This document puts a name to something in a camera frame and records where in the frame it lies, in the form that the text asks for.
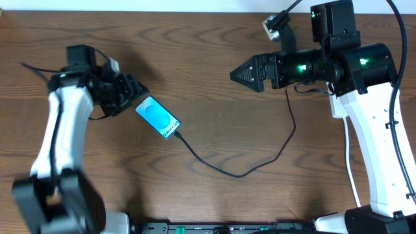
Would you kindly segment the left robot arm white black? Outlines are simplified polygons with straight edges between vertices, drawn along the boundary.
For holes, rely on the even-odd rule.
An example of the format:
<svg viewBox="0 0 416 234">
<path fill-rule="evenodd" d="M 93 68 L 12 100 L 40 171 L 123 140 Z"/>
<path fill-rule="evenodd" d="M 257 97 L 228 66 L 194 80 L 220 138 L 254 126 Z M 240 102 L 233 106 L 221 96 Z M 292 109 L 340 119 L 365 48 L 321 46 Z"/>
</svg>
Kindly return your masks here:
<svg viewBox="0 0 416 234">
<path fill-rule="evenodd" d="M 105 208 L 83 172 L 86 127 L 94 106 L 116 116 L 149 90 L 116 60 L 96 62 L 98 49 L 73 45 L 67 66 L 47 81 L 49 116 L 30 176 L 17 179 L 12 195 L 31 233 L 139 233 L 126 213 Z"/>
</svg>

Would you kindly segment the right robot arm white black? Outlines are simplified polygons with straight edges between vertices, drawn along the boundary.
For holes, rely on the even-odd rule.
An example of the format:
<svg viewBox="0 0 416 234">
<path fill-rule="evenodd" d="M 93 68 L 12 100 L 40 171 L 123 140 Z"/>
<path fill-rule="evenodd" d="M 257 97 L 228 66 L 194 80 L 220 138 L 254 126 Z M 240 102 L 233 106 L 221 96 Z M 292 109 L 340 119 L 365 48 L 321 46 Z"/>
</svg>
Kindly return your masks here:
<svg viewBox="0 0 416 234">
<path fill-rule="evenodd" d="M 255 55 L 233 70 L 231 80 L 256 92 L 264 80 L 274 89 L 325 81 L 356 131 L 370 188 L 368 205 L 313 221 L 327 233 L 414 233 L 415 160 L 399 103 L 403 67 L 388 47 L 362 45 L 351 1 L 311 7 L 313 39 L 320 49 L 297 50 L 287 10 L 263 27 L 281 50 Z"/>
</svg>

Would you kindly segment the Samsung Galaxy smartphone teal screen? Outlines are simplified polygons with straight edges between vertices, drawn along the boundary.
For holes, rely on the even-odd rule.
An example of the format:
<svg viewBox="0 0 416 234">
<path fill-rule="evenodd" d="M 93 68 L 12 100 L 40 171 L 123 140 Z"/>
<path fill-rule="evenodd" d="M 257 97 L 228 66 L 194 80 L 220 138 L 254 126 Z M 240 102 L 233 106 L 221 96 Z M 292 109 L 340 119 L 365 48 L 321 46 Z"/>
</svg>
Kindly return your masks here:
<svg viewBox="0 0 416 234">
<path fill-rule="evenodd" d="M 148 96 L 135 111 L 164 138 L 169 138 L 181 126 L 181 122 L 153 96 Z"/>
</svg>

